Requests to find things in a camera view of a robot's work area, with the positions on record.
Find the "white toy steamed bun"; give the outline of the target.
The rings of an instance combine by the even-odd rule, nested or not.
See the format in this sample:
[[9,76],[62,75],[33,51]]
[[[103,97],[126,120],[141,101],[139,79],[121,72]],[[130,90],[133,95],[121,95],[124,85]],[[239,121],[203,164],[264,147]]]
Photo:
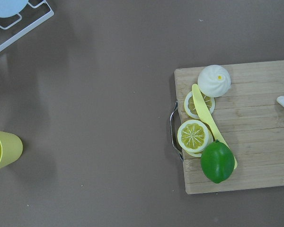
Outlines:
[[231,88],[231,77],[224,67],[210,65],[199,73],[197,84],[206,96],[220,97]]

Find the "yellow plastic cup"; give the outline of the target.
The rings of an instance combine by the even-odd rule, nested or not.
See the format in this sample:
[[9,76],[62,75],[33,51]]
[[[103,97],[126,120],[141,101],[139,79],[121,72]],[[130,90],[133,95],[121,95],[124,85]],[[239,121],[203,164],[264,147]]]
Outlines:
[[19,159],[22,152],[23,143],[17,135],[0,131],[0,169]]

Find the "upper lemon slice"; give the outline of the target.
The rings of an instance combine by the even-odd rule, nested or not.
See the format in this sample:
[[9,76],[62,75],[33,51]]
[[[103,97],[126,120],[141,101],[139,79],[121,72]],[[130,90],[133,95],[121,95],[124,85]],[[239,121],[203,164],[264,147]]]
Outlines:
[[[205,101],[207,108],[209,109],[210,113],[212,114],[214,112],[214,109],[215,109],[215,99],[213,97],[208,97],[208,96],[204,95],[203,93],[201,93],[201,94],[202,94],[202,97]],[[197,115],[197,111],[196,111],[194,100],[193,100],[192,91],[190,91],[187,94],[187,96],[185,97],[184,110],[189,117],[191,117],[193,119],[197,119],[197,120],[200,119],[199,116]]]

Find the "light blue cup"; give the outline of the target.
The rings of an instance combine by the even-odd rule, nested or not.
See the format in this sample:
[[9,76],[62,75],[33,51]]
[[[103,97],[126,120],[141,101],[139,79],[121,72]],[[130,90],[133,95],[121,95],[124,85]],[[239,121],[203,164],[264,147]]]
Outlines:
[[0,18],[18,14],[28,4],[28,0],[0,0]]

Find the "lower lemon slice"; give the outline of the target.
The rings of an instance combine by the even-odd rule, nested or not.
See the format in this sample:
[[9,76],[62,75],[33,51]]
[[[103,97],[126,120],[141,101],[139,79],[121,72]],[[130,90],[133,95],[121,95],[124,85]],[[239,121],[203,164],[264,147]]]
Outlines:
[[199,158],[203,150],[213,142],[213,136],[201,121],[188,120],[180,125],[177,141],[188,155]]

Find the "green toy lime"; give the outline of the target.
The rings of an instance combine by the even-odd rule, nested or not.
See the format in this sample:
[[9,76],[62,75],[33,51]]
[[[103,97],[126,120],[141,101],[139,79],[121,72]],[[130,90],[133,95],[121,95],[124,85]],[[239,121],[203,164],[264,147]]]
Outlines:
[[232,151],[222,142],[210,143],[201,156],[201,168],[204,175],[214,183],[227,180],[235,166]]

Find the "lemon slice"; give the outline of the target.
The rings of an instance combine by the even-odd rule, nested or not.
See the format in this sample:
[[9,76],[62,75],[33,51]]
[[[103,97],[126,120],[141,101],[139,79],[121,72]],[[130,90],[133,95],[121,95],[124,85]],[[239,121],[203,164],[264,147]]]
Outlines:
[[[210,113],[212,114],[214,112],[214,109],[215,109],[215,99],[213,97],[208,97],[208,96],[204,95],[203,93],[201,93],[201,94],[202,94],[202,97],[205,101],[207,108],[209,109]],[[184,110],[189,117],[191,117],[193,119],[197,119],[197,120],[200,119],[199,116],[197,115],[197,111],[196,111],[194,100],[193,100],[192,91],[190,91],[187,94],[187,96],[185,97]]]
[[188,155],[199,158],[203,150],[213,142],[213,136],[201,121],[188,120],[180,125],[177,141]]

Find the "wooden cutting board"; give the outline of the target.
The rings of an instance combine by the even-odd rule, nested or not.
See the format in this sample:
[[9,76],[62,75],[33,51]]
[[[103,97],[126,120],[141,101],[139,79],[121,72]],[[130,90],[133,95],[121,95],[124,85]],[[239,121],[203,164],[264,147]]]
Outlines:
[[284,61],[225,65],[231,88],[215,100],[213,119],[238,167],[221,183],[203,174],[200,160],[184,154],[188,194],[284,186]]

